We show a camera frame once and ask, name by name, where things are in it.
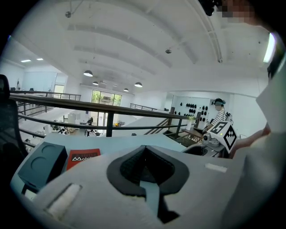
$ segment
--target headset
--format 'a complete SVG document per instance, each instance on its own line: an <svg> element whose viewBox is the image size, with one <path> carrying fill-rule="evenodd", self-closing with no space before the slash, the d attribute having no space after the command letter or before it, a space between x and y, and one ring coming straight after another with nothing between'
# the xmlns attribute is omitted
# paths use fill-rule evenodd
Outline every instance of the headset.
<svg viewBox="0 0 286 229"><path fill-rule="evenodd" d="M224 100L222 100L221 98L216 98L213 102L211 102L212 105L216 104L217 105L221 105L224 106L224 104L226 104L226 102Z"/></svg>

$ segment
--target chair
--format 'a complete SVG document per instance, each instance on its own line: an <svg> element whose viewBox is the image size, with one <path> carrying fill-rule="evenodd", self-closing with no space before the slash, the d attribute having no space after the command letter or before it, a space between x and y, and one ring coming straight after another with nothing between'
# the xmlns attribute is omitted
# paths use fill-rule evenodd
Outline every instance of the chair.
<svg viewBox="0 0 286 229"><path fill-rule="evenodd" d="M0 172L9 185L12 176L28 155L21 140L16 102L9 99L6 76L0 75Z"/></svg>

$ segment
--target red book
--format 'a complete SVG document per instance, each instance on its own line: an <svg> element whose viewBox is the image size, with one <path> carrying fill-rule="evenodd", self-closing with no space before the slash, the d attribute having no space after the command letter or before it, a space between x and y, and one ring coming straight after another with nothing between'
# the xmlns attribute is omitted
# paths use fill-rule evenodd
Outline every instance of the red book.
<svg viewBox="0 0 286 229"><path fill-rule="evenodd" d="M88 160L90 158L96 157L100 155L100 150L98 148L95 149L75 149L70 151L70 156L67 161L67 170L74 167L76 164L81 161Z"/></svg>

